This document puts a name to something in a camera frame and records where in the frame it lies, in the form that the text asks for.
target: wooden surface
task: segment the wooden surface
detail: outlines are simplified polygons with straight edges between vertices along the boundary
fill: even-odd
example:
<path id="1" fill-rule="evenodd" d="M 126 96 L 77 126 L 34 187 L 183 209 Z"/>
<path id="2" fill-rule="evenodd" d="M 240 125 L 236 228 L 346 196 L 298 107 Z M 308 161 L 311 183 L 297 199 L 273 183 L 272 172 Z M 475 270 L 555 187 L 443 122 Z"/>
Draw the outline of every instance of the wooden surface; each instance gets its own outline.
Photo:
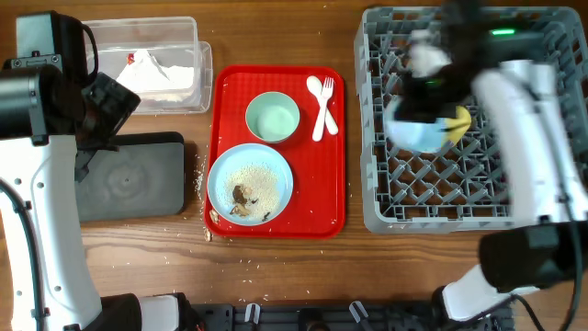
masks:
<path id="1" fill-rule="evenodd" d="M 0 5 L 0 59 L 15 56 L 18 14 L 55 9 L 82 20 L 192 16 L 199 38 L 212 46 L 215 75 L 235 63 L 331 66 L 346 81 L 347 222 L 328 241 L 214 237 L 207 243 L 198 213 L 201 202 L 188 188 L 187 208 L 180 215 L 83 227 L 87 263 L 102 296 L 182 291 L 193 303 L 236 305 L 242 304 L 239 299 L 263 302 L 266 294 L 266 304 L 427 299 L 438 286 L 458 279 L 477 263 L 480 233 L 381 236 L 371 234 L 363 224 L 361 128 L 353 58 L 361 14 L 370 6 L 439 5 L 441 1 L 156 1 L 5 0 Z M 580 1 L 495 4 L 574 6 L 588 17 L 588 5 Z M 207 153 L 210 120 L 210 111 L 193 116 L 134 116 L 123 132 L 179 131 L 190 142 L 188 159 L 192 161 L 194 144 L 199 155 Z M 195 166 L 199 165 L 190 163 L 188 169 Z M 7 330 L 12 291 L 4 234 L 0 236 L 0 288 L 0 329 Z M 530 297 L 547 329 L 559 327 L 570 295 L 571 284 L 563 284 Z M 587 295 L 582 297 L 575 329 L 588 328 Z M 519 329 L 532 329 L 526 313 L 522 309 L 517 313 Z"/>

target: mint green bowl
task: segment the mint green bowl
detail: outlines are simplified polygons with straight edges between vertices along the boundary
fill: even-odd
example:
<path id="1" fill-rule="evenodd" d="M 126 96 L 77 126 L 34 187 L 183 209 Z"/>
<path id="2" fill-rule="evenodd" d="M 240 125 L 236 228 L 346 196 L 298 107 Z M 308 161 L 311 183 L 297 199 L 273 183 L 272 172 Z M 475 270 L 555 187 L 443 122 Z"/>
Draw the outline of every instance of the mint green bowl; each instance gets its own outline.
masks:
<path id="1" fill-rule="evenodd" d="M 281 143 L 298 128 L 300 110 L 291 97 L 265 92 L 249 103 L 245 122 L 255 137 L 266 143 Z"/>

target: gray basket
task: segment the gray basket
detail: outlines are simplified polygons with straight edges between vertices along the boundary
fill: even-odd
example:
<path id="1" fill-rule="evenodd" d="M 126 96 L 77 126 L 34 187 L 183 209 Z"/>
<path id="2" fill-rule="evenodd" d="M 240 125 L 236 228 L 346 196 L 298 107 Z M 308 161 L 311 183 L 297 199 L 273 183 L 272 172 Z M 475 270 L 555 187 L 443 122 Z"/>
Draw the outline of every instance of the gray basket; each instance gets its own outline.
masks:
<path id="1" fill-rule="evenodd" d="M 583 177 L 588 175 L 588 48 L 578 13 L 568 7 L 486 7 L 490 17 L 524 17 L 544 32 L 545 59 L 559 67 L 561 114 Z M 378 234 L 443 234 L 516 227 L 498 137 L 474 97 L 472 126 L 455 147 L 438 154 L 400 150 L 386 141 L 383 110 L 401 91 L 399 57 L 414 29 L 439 27 L 439 7 L 368 9 L 354 41 L 362 123 L 364 222 Z"/>

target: white spoon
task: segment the white spoon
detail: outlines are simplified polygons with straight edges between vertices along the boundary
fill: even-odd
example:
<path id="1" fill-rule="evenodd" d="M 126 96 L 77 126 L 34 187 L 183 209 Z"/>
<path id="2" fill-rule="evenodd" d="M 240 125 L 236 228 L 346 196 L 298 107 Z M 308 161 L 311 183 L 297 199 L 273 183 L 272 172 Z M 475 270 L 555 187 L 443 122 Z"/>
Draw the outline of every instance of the white spoon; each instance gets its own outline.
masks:
<path id="1" fill-rule="evenodd" d="M 319 100 L 319 98 L 321 98 L 322 83 L 319 78 L 317 78 L 316 76 L 309 76 L 306 79 L 306 87 L 309 88 L 309 91 L 316 97 L 317 101 Z M 339 132 L 337 123 L 335 123 L 333 115 L 331 115 L 329 109 L 327 109 L 324 122 L 327 126 L 327 131 L 332 135 L 336 135 Z"/>

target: red tray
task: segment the red tray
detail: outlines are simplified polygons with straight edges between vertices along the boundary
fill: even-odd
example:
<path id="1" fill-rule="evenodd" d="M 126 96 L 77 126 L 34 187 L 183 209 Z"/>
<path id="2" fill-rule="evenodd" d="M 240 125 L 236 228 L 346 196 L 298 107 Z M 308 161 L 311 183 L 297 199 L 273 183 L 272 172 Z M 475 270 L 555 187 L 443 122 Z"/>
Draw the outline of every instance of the red tray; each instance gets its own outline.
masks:
<path id="1" fill-rule="evenodd" d="M 324 129 L 322 140 L 312 140 L 319 112 L 306 79 L 315 75 L 334 78 L 329 101 L 339 133 Z M 282 92 L 300 109 L 300 125 L 283 143 L 264 143 L 247 130 L 245 111 L 258 95 Z M 242 143 L 263 143 L 286 158 L 294 176 L 292 198 L 276 219 L 258 226 L 240 226 L 220 218 L 215 224 L 207 195 L 204 220 L 217 235 L 324 239 L 337 235 L 345 223 L 345 86 L 341 76 L 326 67 L 232 65 L 217 77 L 210 134 L 209 170 L 222 153 Z"/>

